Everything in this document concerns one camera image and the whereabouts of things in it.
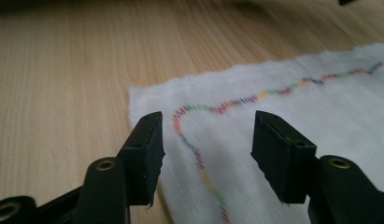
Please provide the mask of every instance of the wooden table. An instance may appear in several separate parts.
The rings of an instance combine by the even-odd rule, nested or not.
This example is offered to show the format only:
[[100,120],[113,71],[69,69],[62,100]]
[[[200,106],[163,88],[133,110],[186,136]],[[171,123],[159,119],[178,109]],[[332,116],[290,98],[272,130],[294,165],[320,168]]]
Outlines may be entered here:
[[[0,200],[82,184],[131,131],[128,87],[384,42],[384,0],[79,0],[0,7]],[[164,198],[133,223],[168,223]]]

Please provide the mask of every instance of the embroidered line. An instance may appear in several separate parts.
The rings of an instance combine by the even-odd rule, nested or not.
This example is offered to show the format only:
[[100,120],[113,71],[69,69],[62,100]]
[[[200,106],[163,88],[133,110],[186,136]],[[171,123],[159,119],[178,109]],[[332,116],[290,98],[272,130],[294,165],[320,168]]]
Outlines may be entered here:
[[196,161],[197,168],[206,185],[206,188],[212,192],[212,194],[215,196],[217,201],[220,203],[220,217],[222,219],[222,222],[224,224],[231,223],[228,211],[226,210],[225,200],[223,196],[220,194],[220,192],[212,184],[212,181],[210,180],[209,175],[206,172],[206,169],[204,168],[203,157],[201,155],[200,149],[195,147],[183,134],[182,127],[180,125],[180,120],[182,119],[182,117],[184,117],[189,111],[206,111],[206,112],[222,115],[229,108],[239,106],[239,105],[256,103],[271,95],[289,95],[294,90],[303,88],[308,82],[322,85],[325,82],[335,78],[350,77],[356,74],[373,75],[373,73],[383,65],[384,65],[384,62],[379,62],[379,63],[375,63],[368,70],[361,69],[361,68],[354,69],[345,73],[323,75],[318,79],[314,79],[311,77],[304,77],[297,82],[291,83],[290,85],[286,86],[284,89],[259,91],[247,97],[223,102],[216,107],[210,106],[210,105],[184,105],[179,110],[177,110],[173,115],[173,125],[174,125],[175,132],[179,136],[182,144],[192,151]]

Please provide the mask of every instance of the wooden surface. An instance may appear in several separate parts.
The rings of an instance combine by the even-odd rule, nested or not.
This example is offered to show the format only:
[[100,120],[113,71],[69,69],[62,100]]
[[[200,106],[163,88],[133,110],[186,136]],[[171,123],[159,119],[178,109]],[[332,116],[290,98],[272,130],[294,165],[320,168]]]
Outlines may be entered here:
[[[0,200],[41,205],[116,155],[130,85],[375,42],[384,0],[0,3]],[[132,208],[132,221],[170,222],[163,198]]]

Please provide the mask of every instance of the black object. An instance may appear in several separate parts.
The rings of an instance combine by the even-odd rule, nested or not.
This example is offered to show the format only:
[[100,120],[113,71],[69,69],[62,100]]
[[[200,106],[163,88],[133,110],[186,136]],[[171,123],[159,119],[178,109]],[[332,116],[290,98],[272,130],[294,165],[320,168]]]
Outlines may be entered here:
[[343,6],[343,5],[346,5],[348,3],[355,2],[356,0],[338,0],[338,1],[339,1],[339,5]]
[[0,201],[1,224],[130,223],[129,206],[153,205],[163,165],[163,115],[143,117],[116,158],[93,162],[83,186],[36,207],[26,196]]
[[279,200],[304,203],[313,224],[384,224],[384,193],[352,161],[315,157],[316,146],[282,118],[257,111],[251,156]]

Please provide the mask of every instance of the white towel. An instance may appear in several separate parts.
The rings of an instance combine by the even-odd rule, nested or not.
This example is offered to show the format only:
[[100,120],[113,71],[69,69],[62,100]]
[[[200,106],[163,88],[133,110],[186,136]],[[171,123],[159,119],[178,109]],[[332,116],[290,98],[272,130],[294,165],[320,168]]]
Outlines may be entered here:
[[310,223],[249,155],[256,110],[284,118],[317,157],[356,162],[384,191],[384,44],[237,65],[130,89],[130,120],[163,111],[160,181],[176,223]]

